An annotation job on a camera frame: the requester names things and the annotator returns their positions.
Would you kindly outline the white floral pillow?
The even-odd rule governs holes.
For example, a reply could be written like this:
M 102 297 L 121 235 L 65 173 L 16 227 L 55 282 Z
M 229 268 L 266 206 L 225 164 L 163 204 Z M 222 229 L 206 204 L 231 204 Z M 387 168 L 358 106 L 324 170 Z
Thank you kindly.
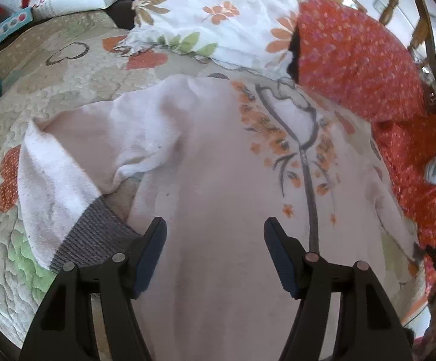
M 303 1 L 134 0 L 135 26 L 121 45 L 132 54 L 162 47 L 282 77 Z

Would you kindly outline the pink sweatshirt with floral print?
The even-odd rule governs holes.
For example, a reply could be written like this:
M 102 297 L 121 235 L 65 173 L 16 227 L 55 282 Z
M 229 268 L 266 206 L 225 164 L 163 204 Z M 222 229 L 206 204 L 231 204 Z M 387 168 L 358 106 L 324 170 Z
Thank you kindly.
M 156 360 L 275 360 L 297 303 L 264 222 L 326 260 L 370 264 L 404 312 L 416 237 L 367 131 L 284 82 L 173 75 L 32 120 L 17 176 L 40 265 L 101 262 L 164 218 L 134 308 Z

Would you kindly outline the red floral blanket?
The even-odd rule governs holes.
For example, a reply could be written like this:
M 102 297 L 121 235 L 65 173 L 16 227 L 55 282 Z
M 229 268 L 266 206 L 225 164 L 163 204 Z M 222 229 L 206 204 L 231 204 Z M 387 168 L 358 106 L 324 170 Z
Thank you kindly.
M 417 224 L 419 244 L 436 247 L 436 186 L 425 179 L 436 155 L 436 115 L 405 122 L 378 122 L 372 134 L 405 216 Z

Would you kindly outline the light blue dotted box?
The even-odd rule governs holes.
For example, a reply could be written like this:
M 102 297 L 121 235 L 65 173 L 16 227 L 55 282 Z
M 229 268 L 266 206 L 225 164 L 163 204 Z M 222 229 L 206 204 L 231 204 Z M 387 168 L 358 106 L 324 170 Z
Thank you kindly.
M 0 22 L 0 43 L 33 21 L 31 8 L 24 8 Z

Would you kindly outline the red floral pillow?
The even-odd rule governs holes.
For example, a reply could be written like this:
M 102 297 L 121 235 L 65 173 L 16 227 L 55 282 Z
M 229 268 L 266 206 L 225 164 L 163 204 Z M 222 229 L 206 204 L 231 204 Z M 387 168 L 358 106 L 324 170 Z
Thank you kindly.
M 361 11 L 306 0 L 289 50 L 295 83 L 368 122 L 426 115 L 418 69 L 400 40 Z

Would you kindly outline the quilted patchwork bedspread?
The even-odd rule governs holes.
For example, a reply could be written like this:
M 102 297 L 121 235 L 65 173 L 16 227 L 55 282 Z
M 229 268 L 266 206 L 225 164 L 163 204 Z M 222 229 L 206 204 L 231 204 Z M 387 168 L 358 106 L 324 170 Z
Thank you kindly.
M 121 45 L 126 37 L 104 13 L 73 14 L 36 25 L 0 53 L 0 78 L 5 86 L 0 97 L 0 334 L 19 350 L 41 302 L 63 268 L 50 270 L 38 263 L 21 215 L 18 163 L 21 144 L 32 120 L 46 121 L 90 103 L 117 100 L 122 94 L 147 89 L 173 75 L 234 78 L 271 85 L 284 82 L 320 103 L 345 111 L 355 128 L 369 133 L 385 165 L 373 138 L 373 122 L 296 85 L 290 78 L 272 80 L 243 69 L 225 69 L 208 60 L 197 61 L 160 50 L 128 58 Z M 351 274 L 348 287 L 361 298 L 357 302 L 361 313 L 358 336 L 366 334 L 371 323 L 397 326 L 409 310 L 423 303 L 426 281 L 423 267 L 417 261 L 417 232 L 400 211 L 416 237 L 409 260 L 411 279 L 403 291 L 411 303 L 404 312 L 399 312 L 368 262 L 359 260 L 351 265 L 330 262 L 290 236 L 277 218 L 265 220 L 267 251 L 282 288 L 298 305 L 282 352 L 275 360 L 286 350 L 301 307 L 311 303 L 320 309 L 310 314 L 310 324 L 302 327 L 295 352 L 299 359 L 314 360 L 333 354 L 339 301 L 344 293 L 332 292 L 326 264 L 340 265 Z

